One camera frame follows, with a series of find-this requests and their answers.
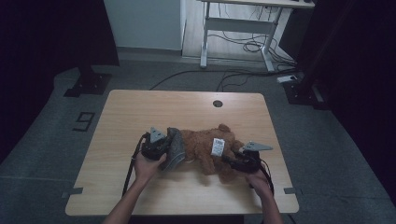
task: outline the human hand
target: human hand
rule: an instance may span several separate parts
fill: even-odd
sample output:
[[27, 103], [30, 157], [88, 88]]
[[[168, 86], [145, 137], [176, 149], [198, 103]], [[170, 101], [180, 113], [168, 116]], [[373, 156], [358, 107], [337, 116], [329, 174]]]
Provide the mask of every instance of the human hand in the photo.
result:
[[258, 170], [253, 174], [245, 174], [245, 179], [251, 186], [253, 186], [260, 198], [263, 199], [263, 197], [272, 196], [268, 180], [261, 170]]
[[157, 173], [158, 166], [166, 160], [166, 153], [158, 161], [147, 159], [139, 152], [134, 162], [135, 182], [147, 184], [149, 180]]

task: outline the gray floor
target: gray floor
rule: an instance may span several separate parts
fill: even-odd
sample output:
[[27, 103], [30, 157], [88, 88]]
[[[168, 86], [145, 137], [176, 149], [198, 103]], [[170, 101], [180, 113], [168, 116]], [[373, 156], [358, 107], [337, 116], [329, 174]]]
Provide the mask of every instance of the gray floor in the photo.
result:
[[[103, 96], [65, 98], [78, 78], [72, 69], [58, 75], [47, 105], [0, 166], [0, 223], [99, 223], [103, 217], [69, 217], [64, 209], [69, 192], [111, 90], [148, 90], [180, 71], [199, 70], [194, 59], [153, 55], [120, 55], [120, 67], [97, 66], [111, 73]], [[255, 63], [211, 61], [207, 70], [241, 68], [262, 70]], [[156, 90], [215, 91], [222, 73], [173, 77]], [[242, 83], [235, 77], [229, 83]], [[267, 102], [300, 211], [296, 223], [396, 223], [396, 209], [367, 162], [330, 111], [290, 105], [274, 77], [251, 77], [243, 86], [225, 91], [259, 92]], [[94, 112], [86, 133], [74, 132], [80, 112]], [[293, 223], [286, 214], [285, 223]], [[245, 216], [260, 223], [261, 216]]]

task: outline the white wall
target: white wall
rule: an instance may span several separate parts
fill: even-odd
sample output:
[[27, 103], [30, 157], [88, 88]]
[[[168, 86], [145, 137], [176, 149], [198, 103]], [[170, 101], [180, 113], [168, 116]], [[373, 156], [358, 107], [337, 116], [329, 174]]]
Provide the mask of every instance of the white wall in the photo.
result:
[[117, 47], [181, 50], [185, 0], [105, 0]]

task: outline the forearm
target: forearm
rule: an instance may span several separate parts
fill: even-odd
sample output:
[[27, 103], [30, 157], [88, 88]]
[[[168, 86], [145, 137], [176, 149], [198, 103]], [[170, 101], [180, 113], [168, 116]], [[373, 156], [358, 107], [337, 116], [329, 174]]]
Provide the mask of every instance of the forearm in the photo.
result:
[[143, 191], [148, 181], [134, 181], [131, 187], [126, 191], [121, 200], [113, 208], [113, 210], [108, 214], [104, 224], [121, 224], [128, 223], [128, 220], [134, 211], [134, 206], [136, 205], [137, 199], [140, 193]]
[[276, 201], [271, 190], [265, 190], [261, 195], [262, 215], [265, 224], [281, 224], [283, 219], [280, 216]]

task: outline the brown teddy bear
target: brown teddy bear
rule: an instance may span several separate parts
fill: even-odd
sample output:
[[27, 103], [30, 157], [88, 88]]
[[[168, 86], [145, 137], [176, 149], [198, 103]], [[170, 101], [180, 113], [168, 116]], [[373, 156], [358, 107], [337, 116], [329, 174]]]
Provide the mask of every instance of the brown teddy bear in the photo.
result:
[[222, 161], [221, 157], [213, 156], [212, 146], [214, 138], [223, 139], [224, 149], [222, 155], [235, 158], [233, 151], [238, 151], [244, 144], [235, 139], [234, 133], [225, 124], [220, 124], [217, 129], [204, 131], [180, 130], [185, 149], [185, 161], [197, 159], [203, 168], [204, 175], [213, 175], [219, 172], [222, 183], [229, 182], [235, 177], [231, 166]]

